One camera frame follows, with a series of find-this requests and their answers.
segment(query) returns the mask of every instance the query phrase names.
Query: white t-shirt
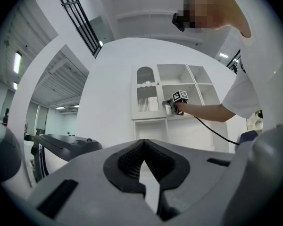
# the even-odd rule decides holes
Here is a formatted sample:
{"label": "white t-shirt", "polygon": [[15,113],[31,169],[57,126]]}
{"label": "white t-shirt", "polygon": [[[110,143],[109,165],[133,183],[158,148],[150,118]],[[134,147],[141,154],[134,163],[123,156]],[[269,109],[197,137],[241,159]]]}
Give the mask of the white t-shirt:
{"label": "white t-shirt", "polygon": [[262,108],[264,130],[283,124],[283,24],[265,0],[235,0],[251,37],[241,35],[237,77],[222,104],[249,118]]}

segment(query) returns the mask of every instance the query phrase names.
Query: man's arm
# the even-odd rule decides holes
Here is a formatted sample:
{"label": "man's arm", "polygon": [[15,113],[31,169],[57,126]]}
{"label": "man's arm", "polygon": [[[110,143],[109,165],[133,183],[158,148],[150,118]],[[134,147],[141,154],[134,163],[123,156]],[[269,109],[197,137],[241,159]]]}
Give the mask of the man's arm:
{"label": "man's arm", "polygon": [[220,105],[191,105],[183,102],[175,103],[179,112],[185,112],[207,121],[225,122],[235,114]]}

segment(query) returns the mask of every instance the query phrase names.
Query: white cabinet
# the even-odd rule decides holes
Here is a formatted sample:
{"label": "white cabinet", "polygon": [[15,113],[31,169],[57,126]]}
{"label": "white cabinet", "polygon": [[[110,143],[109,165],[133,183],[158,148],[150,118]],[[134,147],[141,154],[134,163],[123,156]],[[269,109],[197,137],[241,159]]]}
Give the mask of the white cabinet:
{"label": "white cabinet", "polygon": [[132,120],[166,117],[157,65],[132,67]]}
{"label": "white cabinet", "polygon": [[134,139],[155,139],[168,142],[166,119],[135,120]]}
{"label": "white cabinet", "polygon": [[[179,90],[187,92],[189,104],[220,103],[202,66],[168,64],[132,68],[134,139],[157,139],[190,148],[228,152],[228,142],[204,127],[195,117],[172,115],[170,108],[162,105]],[[226,122],[203,122],[228,137]]]}

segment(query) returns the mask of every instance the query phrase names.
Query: person in background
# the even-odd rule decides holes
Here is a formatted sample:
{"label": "person in background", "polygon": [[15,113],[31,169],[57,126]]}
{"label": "person in background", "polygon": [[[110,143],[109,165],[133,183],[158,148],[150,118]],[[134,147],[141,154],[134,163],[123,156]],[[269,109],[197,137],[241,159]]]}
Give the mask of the person in background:
{"label": "person in background", "polygon": [[5,113],[4,113],[4,116],[3,116],[3,119],[2,119],[2,121],[3,121],[3,125],[4,126],[7,126],[8,125],[8,116],[9,116],[9,109],[7,108],[6,110],[5,110]]}
{"label": "person in background", "polygon": [[283,103],[279,103],[283,89],[280,92],[278,87],[283,84],[283,25],[272,8],[264,0],[184,0],[183,8],[183,16],[175,24],[180,31],[236,28],[240,32],[241,59],[236,79],[221,104],[177,102],[179,112],[225,122],[235,115],[247,119],[262,108],[266,129],[283,122]]}
{"label": "person in background", "polygon": [[29,134],[27,133],[28,123],[27,119],[25,119],[25,125],[24,125],[24,140],[29,141]]}

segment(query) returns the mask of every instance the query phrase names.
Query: handheld device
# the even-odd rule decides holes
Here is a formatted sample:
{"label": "handheld device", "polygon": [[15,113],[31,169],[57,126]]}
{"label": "handheld device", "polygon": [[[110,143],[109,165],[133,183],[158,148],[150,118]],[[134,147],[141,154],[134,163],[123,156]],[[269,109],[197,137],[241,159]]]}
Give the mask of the handheld device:
{"label": "handheld device", "polygon": [[187,95],[187,92],[183,91],[183,90],[179,90],[177,92],[175,92],[172,95],[172,98],[169,100],[165,100],[163,101],[163,105],[169,105],[171,107],[171,113],[174,115],[183,115],[184,112],[179,113],[178,108],[175,106],[175,102],[183,102],[183,103],[187,103],[189,97]]}

